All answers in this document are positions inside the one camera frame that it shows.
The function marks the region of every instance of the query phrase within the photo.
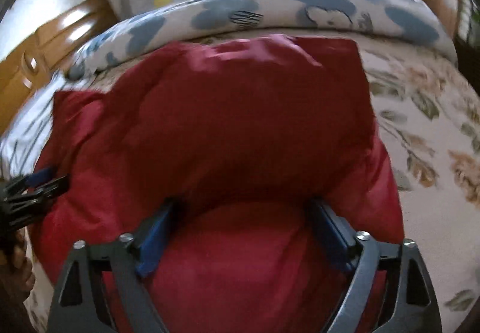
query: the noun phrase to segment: screw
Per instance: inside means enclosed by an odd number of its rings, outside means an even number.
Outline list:
[[[368,241],[370,239],[370,233],[369,232],[364,232],[364,231],[359,231],[359,232],[357,232],[357,239],[360,239],[362,241]]]
[[[73,244],[73,249],[82,249],[87,245],[87,242],[83,241],[82,239],[79,241],[76,241]]]
[[[120,235],[120,237],[118,237],[120,242],[130,242],[130,241],[133,240],[133,238],[134,237],[129,232],[126,232],[126,233]]]
[[[403,240],[403,244],[404,244],[406,247],[408,247],[408,248],[414,248],[414,247],[417,246],[417,244],[415,243],[415,241],[412,240],[412,239],[409,239],[409,238],[405,238],[405,239]]]

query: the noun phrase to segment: striped fabric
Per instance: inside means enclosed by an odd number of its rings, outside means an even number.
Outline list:
[[[23,106],[0,139],[0,177],[9,180],[31,173],[52,129],[53,94],[57,90],[83,90],[93,79],[67,81],[54,73],[51,82],[39,89]]]

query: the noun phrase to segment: red fabric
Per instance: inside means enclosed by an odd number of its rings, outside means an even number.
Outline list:
[[[313,195],[355,229],[403,239],[351,40],[173,43],[107,94],[57,93],[53,114],[37,168],[56,164],[71,187],[33,229],[46,273],[56,281],[75,240],[111,241],[182,196],[186,218],[145,283],[173,333],[319,331],[346,283],[306,225]],[[127,332],[114,292],[111,305]]]

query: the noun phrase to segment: blue and white blanket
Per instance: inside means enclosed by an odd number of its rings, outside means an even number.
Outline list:
[[[403,39],[457,55],[421,0],[189,0],[118,23],[87,42],[68,76],[77,80],[171,41],[252,28],[315,28]]]

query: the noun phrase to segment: yellow sticker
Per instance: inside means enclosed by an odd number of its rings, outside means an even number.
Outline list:
[[[172,2],[172,0],[153,0],[153,4],[155,8],[160,8],[165,5],[169,5]]]

